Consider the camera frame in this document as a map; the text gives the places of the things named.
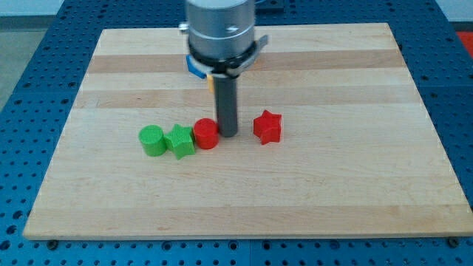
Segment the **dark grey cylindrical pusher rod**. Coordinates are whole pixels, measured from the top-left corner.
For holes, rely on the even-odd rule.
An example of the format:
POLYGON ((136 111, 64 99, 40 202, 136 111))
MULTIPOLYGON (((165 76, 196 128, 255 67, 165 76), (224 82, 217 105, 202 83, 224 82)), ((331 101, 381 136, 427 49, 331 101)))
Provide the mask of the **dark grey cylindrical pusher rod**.
POLYGON ((233 137, 238 132, 237 80, 224 75, 214 76, 214 98, 219 132, 233 137))

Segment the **blue block behind arm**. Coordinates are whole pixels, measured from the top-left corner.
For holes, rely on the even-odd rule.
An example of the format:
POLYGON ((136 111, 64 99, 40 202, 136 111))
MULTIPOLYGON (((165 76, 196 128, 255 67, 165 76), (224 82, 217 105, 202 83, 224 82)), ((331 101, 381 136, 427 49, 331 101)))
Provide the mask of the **blue block behind arm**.
POLYGON ((196 75, 198 78, 201 79, 206 79, 206 72, 203 69, 202 66, 199 65, 198 62, 196 62, 191 55, 186 56, 186 63, 188 67, 188 71, 192 73, 193 75, 196 75))

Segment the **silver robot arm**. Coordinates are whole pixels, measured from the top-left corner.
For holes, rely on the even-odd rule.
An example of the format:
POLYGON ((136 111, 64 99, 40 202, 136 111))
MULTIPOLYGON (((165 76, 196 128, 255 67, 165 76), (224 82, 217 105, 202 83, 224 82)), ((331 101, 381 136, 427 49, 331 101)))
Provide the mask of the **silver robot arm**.
POLYGON ((186 0, 189 62, 206 75, 214 91, 217 125, 223 137, 238 132, 237 78, 268 44, 255 38, 255 2, 251 0, 186 0))

